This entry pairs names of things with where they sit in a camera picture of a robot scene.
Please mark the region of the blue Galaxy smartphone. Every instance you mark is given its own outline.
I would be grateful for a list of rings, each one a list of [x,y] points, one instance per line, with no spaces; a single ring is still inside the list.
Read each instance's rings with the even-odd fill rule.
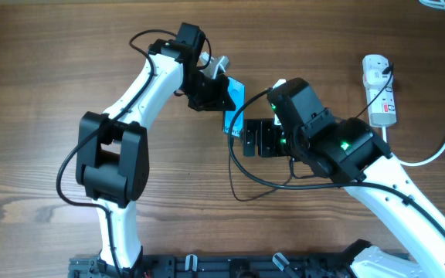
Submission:
[[[235,113],[245,103],[245,85],[240,81],[230,77],[228,93],[232,101],[234,102],[236,109],[234,111],[225,111],[223,113],[222,130],[225,134],[229,132],[230,122],[234,118]],[[243,122],[244,122],[244,112],[241,112],[240,115],[235,120],[231,135],[233,135],[234,137],[240,137],[240,133],[243,129]]]

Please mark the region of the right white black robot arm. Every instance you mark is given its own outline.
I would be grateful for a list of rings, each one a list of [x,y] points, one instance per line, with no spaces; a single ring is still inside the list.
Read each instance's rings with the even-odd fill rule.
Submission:
[[[445,216],[416,187],[390,146],[363,120],[336,121],[308,82],[261,92],[280,121],[271,154],[284,154],[329,180],[307,189],[343,188],[402,243],[421,270],[445,277]]]

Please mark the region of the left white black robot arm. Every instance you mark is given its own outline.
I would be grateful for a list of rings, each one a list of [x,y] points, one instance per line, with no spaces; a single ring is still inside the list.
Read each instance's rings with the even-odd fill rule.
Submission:
[[[108,277],[142,276],[143,246],[137,234],[135,202],[148,181],[148,129],[168,98],[177,91],[195,111],[234,111],[229,78],[208,76],[198,64],[203,46],[210,44],[197,26],[182,23],[170,40],[158,39],[141,50],[146,63],[124,95],[103,113],[87,112],[79,124],[78,141],[60,165],[56,193],[63,194],[66,166],[76,160],[76,182],[97,210],[103,247],[97,271]]]

